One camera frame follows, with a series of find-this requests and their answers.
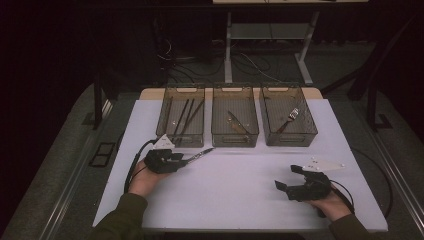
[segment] table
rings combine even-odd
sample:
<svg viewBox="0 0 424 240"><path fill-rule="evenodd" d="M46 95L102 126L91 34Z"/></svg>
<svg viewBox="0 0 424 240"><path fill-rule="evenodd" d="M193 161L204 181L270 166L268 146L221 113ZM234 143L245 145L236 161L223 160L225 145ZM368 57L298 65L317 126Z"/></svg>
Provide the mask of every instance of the table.
<svg viewBox="0 0 424 240"><path fill-rule="evenodd" d="M259 89L255 88L257 99ZM124 181L141 145L155 139L164 89L145 89L136 101L93 225L114 210ZM206 89L205 146L211 147L211 89ZM258 136L255 148L219 148L159 183L148 197L143 228L156 231L302 232L327 229L326 219L306 203L289 201L274 180L302 185L290 165L312 157L345 164L327 172L352 193L357 216L370 231L387 231L387 223L353 157L329 102L319 91L305 89L318 135L307 148L268 147ZM259 103L258 122L262 127ZM191 156L202 149L175 149Z"/></svg>

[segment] cable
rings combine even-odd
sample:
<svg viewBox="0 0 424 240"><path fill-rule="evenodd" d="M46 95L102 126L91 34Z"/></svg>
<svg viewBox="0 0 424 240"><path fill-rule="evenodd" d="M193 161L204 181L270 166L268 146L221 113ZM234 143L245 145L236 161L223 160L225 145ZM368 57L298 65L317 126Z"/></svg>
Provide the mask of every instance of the cable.
<svg viewBox="0 0 424 240"><path fill-rule="evenodd" d="M134 178L135 176L137 176L137 174L139 174L141 171L143 171L144 169L146 169L147 166L142 167L140 170L138 170L136 173L134 173L134 175L132 176L132 178Z"/></svg>
<svg viewBox="0 0 424 240"><path fill-rule="evenodd" d="M194 80L200 80L200 81L206 81L208 83L213 83L211 80L209 80L208 78L201 78L201 77L195 77L193 78Z"/></svg>
<svg viewBox="0 0 424 240"><path fill-rule="evenodd" d="M216 73L218 73L219 70L221 69L223 63L224 63L224 59L222 59L222 61L220 61L218 68L215 71L211 72L211 73L197 73L197 72L195 72L195 71L193 71L193 70L191 70L191 69L189 69L189 68L187 68L185 66L182 66L181 64L176 64L175 66L176 67L183 68L183 69L185 69L185 70L187 70L187 71L189 71L189 72L191 72L191 73L193 73L195 75L206 77L206 76L212 76L212 75L215 75Z"/></svg>
<svg viewBox="0 0 424 240"><path fill-rule="evenodd" d="M377 162L374 159L372 159L371 157L369 157L367 154L360 151L359 149L356 149L356 148L353 148L353 147L351 147L350 149L358 152L359 154L361 154L362 156L364 156L368 160L370 160L378 168L378 170L380 170L381 174L383 174L383 177L384 177L384 179L386 180L386 183L387 183L387 187L389 188L389 205L387 206L386 212L384 213L384 217L385 218L389 217L389 214L390 214L392 207L393 207L393 189L392 189L392 185L390 184L389 177L387 176L387 174L384 172L384 170L380 167L380 165L377 164Z"/></svg>
<svg viewBox="0 0 424 240"><path fill-rule="evenodd" d="M240 53L242 56L244 56L245 58L247 58L247 60L249 60L252 64L253 64L253 66L255 66L256 67L256 69L262 74L262 75L264 75L265 77L267 77L267 78L270 78L270 79L272 79L272 80L275 80L275 81L277 81L277 82L282 82L281 80L278 80L278 79L276 79L276 78L273 78L273 77L271 77L271 76L269 76L268 74L266 74L266 73L264 73L264 72L262 72L262 70L261 69L259 69L259 67L246 55L246 54L244 54L244 53Z"/></svg>
<svg viewBox="0 0 424 240"><path fill-rule="evenodd" d="M243 63L241 63L239 60L237 60L235 57L231 57L231 63L240 71L240 72L242 72L242 73L245 73L245 74L248 74L248 75L251 75L251 76L257 76L257 75L260 75L261 73L260 72L258 72L258 71L255 71L254 73L250 73L250 72L247 72L247 71L245 71L245 70L243 70L238 64L243 64Z"/></svg>
<svg viewBox="0 0 424 240"><path fill-rule="evenodd" d="M159 54L159 53L156 54L156 56L158 56L159 58L166 60L166 61L172 61L172 57L169 55L169 53L172 50L172 44L168 39L164 38L163 40L165 40L168 43L168 45L169 45L168 50L163 54L164 56Z"/></svg>
<svg viewBox="0 0 424 240"><path fill-rule="evenodd" d="M245 54L246 55L246 53L242 53L242 52L234 52L235 54L239 54L239 55L242 55L242 54ZM255 64L256 65L256 67L255 67L255 65L253 65L253 67L252 67L252 64L245 64L245 63L242 63L242 62L240 62L240 64L242 64L242 65L244 65L244 66L246 66L246 67L248 67L248 68L251 68L251 69L255 69L255 70L257 70L258 68L259 68L259 70L261 70L261 71L268 71L268 70L270 70L271 69L271 64L269 63L269 61L268 60L266 60L266 58L264 58L264 57L259 57L259 59L261 59L265 64L266 64L266 67L264 67L264 68L260 68L259 66L258 66L258 64Z"/></svg>
<svg viewBox="0 0 424 240"><path fill-rule="evenodd" d="M125 186L124 186L124 193L128 192L128 188L130 187L131 179L132 179L132 173L134 172L135 166L138 163L138 160L140 159L140 155L143 152L144 148L149 144L155 144L156 140L149 140L147 141L138 151L138 153L135 155L134 160L131 164L130 170L128 171L127 178L125 179Z"/></svg>
<svg viewBox="0 0 424 240"><path fill-rule="evenodd" d="M349 207L349 209L350 209L350 211L352 212L352 213L355 213L355 204L354 204L354 202L353 202L353 197L352 197L352 194L350 194L350 192L349 192L349 190L347 190L347 188L345 187L345 186L343 186L342 184L340 184L339 182L336 182L336 181L334 181L334 180L330 180L330 182L332 182L332 183L335 183L335 184L337 184L337 185L339 185L340 187L342 187L346 192L347 192L347 194L349 194L349 197L350 197L350 203L351 203L351 205L352 205L352 208L350 208L349 207L349 205L347 205L348 204L348 202L346 202L346 201L349 201L349 200L347 200L346 199L346 197L338 190L338 189L333 189L333 191L334 191L334 193L335 194L337 194L344 202L345 202L345 204L347 205L347 207Z"/></svg>
<svg viewBox="0 0 424 240"><path fill-rule="evenodd" d="M194 83L193 78L192 78L190 75L188 75L186 72L183 72L183 71L178 70L178 69L175 69L175 68L171 68L171 70L184 74L186 77L188 77L188 79L190 79L190 81L191 81L192 83Z"/></svg>
<svg viewBox="0 0 424 240"><path fill-rule="evenodd" d="M177 80L177 77L173 76L172 74L168 73L168 77L173 79L176 83L179 83L179 81Z"/></svg>
<svg viewBox="0 0 424 240"><path fill-rule="evenodd" d="M219 50L216 53L213 53L213 55L215 57L223 57L223 54L225 53L225 51ZM198 57L195 56L187 56L187 57L176 57L174 58L175 62L179 62L179 63L199 63L199 62L204 62L202 60L200 60Z"/></svg>

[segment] wire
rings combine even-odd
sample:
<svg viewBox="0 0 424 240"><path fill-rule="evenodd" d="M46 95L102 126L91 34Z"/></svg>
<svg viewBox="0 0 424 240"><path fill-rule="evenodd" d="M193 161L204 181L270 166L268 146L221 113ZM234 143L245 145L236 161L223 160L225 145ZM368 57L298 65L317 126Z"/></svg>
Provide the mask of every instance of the wire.
<svg viewBox="0 0 424 240"><path fill-rule="evenodd" d="M178 83L179 81L177 80L177 77L173 76L172 74L168 73L168 77L173 79L176 83Z"/></svg>
<svg viewBox="0 0 424 240"><path fill-rule="evenodd" d="M147 141L138 151L138 153L135 155L134 160L131 164L130 170L128 171L127 178L125 179L125 186L124 186L124 193L128 192L128 188L130 187L131 179L132 179L132 173L134 172L135 166L138 163L138 160L140 159L140 155L143 152L144 148L149 144L155 144L156 140L149 140Z"/></svg>
<svg viewBox="0 0 424 240"><path fill-rule="evenodd" d="M158 58L161 58L161 59L166 60L166 61L171 61L172 60L171 58L166 58L166 57L163 57L163 56L161 56L159 54L156 54L156 56L158 56Z"/></svg>
<svg viewBox="0 0 424 240"><path fill-rule="evenodd" d="M223 57L225 51L219 50L216 53L213 53L214 57ZM176 57L174 58L175 62L179 63L199 63L203 62L201 59L195 56L187 56L187 57Z"/></svg>
<svg viewBox="0 0 424 240"><path fill-rule="evenodd" d="M258 71L255 71L254 73L251 73L251 72L247 72L247 71L245 71L245 70L243 70L240 66L239 66L239 64L243 64L243 63L241 63L239 60L237 60L237 58L235 58L235 57L231 57L231 64L233 64L240 72L242 72L242 73L245 73L245 74L248 74L248 75L251 75L251 76L257 76L257 75L260 75L261 73L260 72L258 72Z"/></svg>
<svg viewBox="0 0 424 240"><path fill-rule="evenodd" d="M181 71L181 70L179 70L179 69L175 69L175 68L171 68L171 70L184 74L186 77L188 77L188 79L190 79L190 81L191 81L192 83L194 83L193 77L191 77L190 75L188 75L186 72Z"/></svg>
<svg viewBox="0 0 424 240"><path fill-rule="evenodd" d="M347 192L347 194L349 194L350 202L352 203L352 207L354 207L355 205L354 205L354 203L353 203L353 197L352 197L352 194L350 194L349 190L347 190L347 188L346 188L345 186L343 186L342 184L340 184L339 182L336 182L336 181L334 181L334 180L330 180L330 182L332 182L332 183L335 183L335 184L339 185L340 187L342 187L342 188L343 188L343 189Z"/></svg>
<svg viewBox="0 0 424 240"><path fill-rule="evenodd" d="M218 45L218 44L221 44L221 45L225 46L225 42L222 39L212 40L212 45Z"/></svg>
<svg viewBox="0 0 424 240"><path fill-rule="evenodd" d="M170 41L168 41L168 39L164 39L168 44L169 44L169 49L168 49L168 51L166 51L166 53L165 54L169 54L170 52L171 52L171 50L172 50L172 45L171 45L171 42Z"/></svg>
<svg viewBox="0 0 424 240"><path fill-rule="evenodd" d="M140 170L138 170L136 173L134 173L134 175L132 176L132 178L134 178L135 176L137 176L137 174L139 174L141 171L143 171L144 169L146 169L147 166L144 166L143 168L141 168Z"/></svg>
<svg viewBox="0 0 424 240"><path fill-rule="evenodd" d="M272 79L272 80L275 80L275 81L277 81L277 82L282 82L281 80L278 80L278 79L276 79L276 78L273 78L273 77L271 77L271 76L269 76L268 74L266 74L266 73L264 73L264 72L262 72L262 70L261 69L259 69L259 67L246 55L246 54L244 54L244 53L240 53L242 56L244 56L245 58L247 58L247 60L249 60L251 63L252 63L252 65L253 66L255 66L255 68L262 74L262 75L264 75L265 77L267 77L267 78L269 78L269 79Z"/></svg>
<svg viewBox="0 0 424 240"><path fill-rule="evenodd" d="M239 54L239 55L242 55L243 54L241 52L234 52L234 53ZM248 68L254 69L254 70L257 70L259 68L261 71L268 71L268 70L271 69L271 64L269 63L268 60L266 60L266 58L259 57L259 59L261 59L266 64L266 67L265 68L260 68L257 63L256 63L256 67L255 66L252 67L252 64L245 64L245 63L242 63L242 62L240 62L240 64L242 64L242 65L244 65L244 66L246 66Z"/></svg>
<svg viewBox="0 0 424 240"><path fill-rule="evenodd" d="M206 81L208 83L213 83L211 80L209 80L208 78L202 78L202 77L195 77L193 78L194 80L200 80L200 81Z"/></svg>
<svg viewBox="0 0 424 240"><path fill-rule="evenodd" d="M176 64L175 66L176 67L183 68L183 69L185 69L185 70L187 70L187 71L189 71L189 72L191 72L191 73L193 73L195 75L206 77L206 76L212 76L212 75L217 74L219 72L219 70L221 69L221 67L222 67L223 64L224 64L224 59L222 59L220 61L218 68L215 71L211 72L211 73L197 73L197 72L191 70L188 67L182 66L181 64Z"/></svg>
<svg viewBox="0 0 424 240"><path fill-rule="evenodd" d="M384 179L385 179L385 181L387 183L387 187L389 189L389 205L387 206L386 212L384 213L384 217L385 218L389 217L390 212L391 212L392 207L393 207L393 189L392 189L392 185L390 184L389 177L384 172L384 170L380 167L380 165L378 165L377 162L374 159L372 159L370 156L368 156L364 152L360 151L359 149L356 149L356 148L353 148L353 147L351 147L350 149L358 152L359 154L361 154L362 156L364 156L368 160L370 160L378 168L378 170L380 170L381 174L383 175L383 177L384 177Z"/></svg>

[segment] sleeve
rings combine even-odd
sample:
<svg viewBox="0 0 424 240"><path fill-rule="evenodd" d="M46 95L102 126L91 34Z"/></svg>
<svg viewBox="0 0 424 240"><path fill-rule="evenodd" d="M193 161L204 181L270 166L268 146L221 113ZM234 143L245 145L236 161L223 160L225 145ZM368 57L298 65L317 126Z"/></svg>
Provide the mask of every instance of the sleeve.
<svg viewBox="0 0 424 240"><path fill-rule="evenodd" d="M118 206L93 229L89 240L143 239L141 223L147 201L141 196L126 193Z"/></svg>
<svg viewBox="0 0 424 240"><path fill-rule="evenodd" d="M337 240L378 240L376 235L365 229L355 215L350 214L334 221L330 225L330 231Z"/></svg>

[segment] clear plastic bin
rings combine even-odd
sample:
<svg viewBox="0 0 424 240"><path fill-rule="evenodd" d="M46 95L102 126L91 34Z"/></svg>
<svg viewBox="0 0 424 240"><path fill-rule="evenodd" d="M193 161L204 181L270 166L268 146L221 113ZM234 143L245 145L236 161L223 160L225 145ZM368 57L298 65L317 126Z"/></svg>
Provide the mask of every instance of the clear plastic bin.
<svg viewBox="0 0 424 240"><path fill-rule="evenodd" d="M318 134L298 84L262 83L260 105L266 145L308 147ZM289 115L295 108L298 114L291 121Z"/></svg>
<svg viewBox="0 0 424 240"><path fill-rule="evenodd" d="M168 84L156 135L166 133L178 148L203 147L204 109L204 84Z"/></svg>
<svg viewBox="0 0 424 240"><path fill-rule="evenodd" d="M251 84L215 83L212 104L214 147L256 146L259 127Z"/></svg>

